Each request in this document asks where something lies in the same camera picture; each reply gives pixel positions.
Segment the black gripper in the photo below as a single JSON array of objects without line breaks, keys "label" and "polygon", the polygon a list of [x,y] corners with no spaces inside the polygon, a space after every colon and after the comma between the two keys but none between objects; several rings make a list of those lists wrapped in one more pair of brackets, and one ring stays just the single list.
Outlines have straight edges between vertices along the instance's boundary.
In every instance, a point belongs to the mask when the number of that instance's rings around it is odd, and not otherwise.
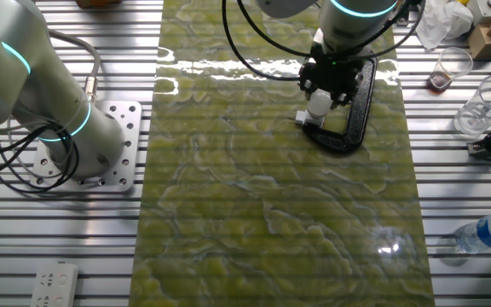
[{"label": "black gripper", "polygon": [[365,65],[364,60],[334,58],[324,52],[321,43],[313,43],[310,57],[299,71],[298,85],[309,99],[316,90],[331,94],[334,107],[346,106],[357,94],[357,75]]}]

